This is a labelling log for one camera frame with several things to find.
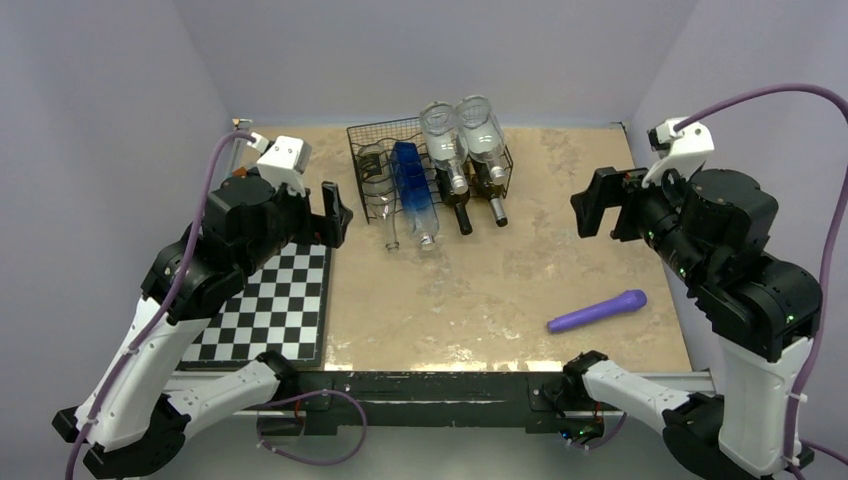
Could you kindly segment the clear glass bottle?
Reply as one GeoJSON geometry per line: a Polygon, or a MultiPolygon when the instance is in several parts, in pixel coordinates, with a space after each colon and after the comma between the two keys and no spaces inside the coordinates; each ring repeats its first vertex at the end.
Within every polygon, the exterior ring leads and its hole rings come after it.
{"type": "Polygon", "coordinates": [[[399,250],[395,223],[397,191],[388,154],[379,145],[369,145],[358,151],[358,160],[366,207],[381,229],[385,249],[395,253],[399,250]]]}

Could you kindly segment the dark wine bottle Negroamaro label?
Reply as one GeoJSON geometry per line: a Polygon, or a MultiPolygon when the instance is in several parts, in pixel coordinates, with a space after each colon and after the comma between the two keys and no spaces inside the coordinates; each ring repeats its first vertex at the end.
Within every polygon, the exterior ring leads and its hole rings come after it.
{"type": "Polygon", "coordinates": [[[436,186],[442,203],[453,210],[456,216],[460,233],[470,235],[473,232],[466,204],[470,199],[470,190],[468,187],[461,193],[456,193],[453,190],[449,174],[443,170],[436,170],[436,186]]]}

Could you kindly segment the olive wine bottle brown label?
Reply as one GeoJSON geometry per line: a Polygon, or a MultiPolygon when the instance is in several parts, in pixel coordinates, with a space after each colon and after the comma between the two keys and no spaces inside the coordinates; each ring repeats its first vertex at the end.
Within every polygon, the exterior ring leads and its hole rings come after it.
{"type": "Polygon", "coordinates": [[[488,202],[496,225],[498,227],[507,226],[508,217],[502,203],[503,187],[494,184],[487,175],[482,173],[477,173],[474,180],[475,192],[479,198],[488,202]]]}

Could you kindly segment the clear bottle silver cap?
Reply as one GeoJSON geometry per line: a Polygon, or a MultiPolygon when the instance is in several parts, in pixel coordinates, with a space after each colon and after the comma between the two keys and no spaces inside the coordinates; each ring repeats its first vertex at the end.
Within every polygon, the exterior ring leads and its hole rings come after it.
{"type": "Polygon", "coordinates": [[[502,161],[505,140],[490,101],[482,95],[471,95],[460,101],[456,111],[471,159],[486,167],[493,184],[504,186],[508,179],[502,161]]]}
{"type": "Polygon", "coordinates": [[[452,193],[466,194],[469,189],[464,173],[467,155],[460,140],[456,110],[450,103],[436,101],[420,112],[419,122],[431,163],[447,174],[452,193]]]}

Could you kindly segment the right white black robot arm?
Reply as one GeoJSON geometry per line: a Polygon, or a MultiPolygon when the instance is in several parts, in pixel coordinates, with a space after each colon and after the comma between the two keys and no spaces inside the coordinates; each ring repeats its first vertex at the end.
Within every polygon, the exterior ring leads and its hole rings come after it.
{"type": "Polygon", "coordinates": [[[813,460],[786,417],[810,356],[823,291],[804,268],[767,253],[777,200],[752,177],[708,169],[658,184],[647,170],[596,170],[572,195],[581,237],[619,209],[611,237],[642,240],[685,284],[724,355],[722,393],[664,387],[588,351],[566,363],[559,396],[613,406],[658,432],[676,461],[704,479],[770,479],[813,460]]]}

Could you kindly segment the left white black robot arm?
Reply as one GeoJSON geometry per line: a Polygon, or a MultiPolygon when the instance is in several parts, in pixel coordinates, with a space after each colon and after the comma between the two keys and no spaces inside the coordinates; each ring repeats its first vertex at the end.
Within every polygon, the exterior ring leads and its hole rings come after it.
{"type": "Polygon", "coordinates": [[[95,391],[53,418],[72,446],[67,478],[77,464],[97,479],[150,475],[225,417],[259,405],[284,409],[303,397],[298,369],[274,351],[197,390],[169,393],[165,385],[191,343],[285,246],[341,246],[352,211],[335,183],[323,182],[321,193],[324,211],[315,214],[307,193],[254,170],[207,193],[183,236],[150,267],[130,329],[95,391]]]}

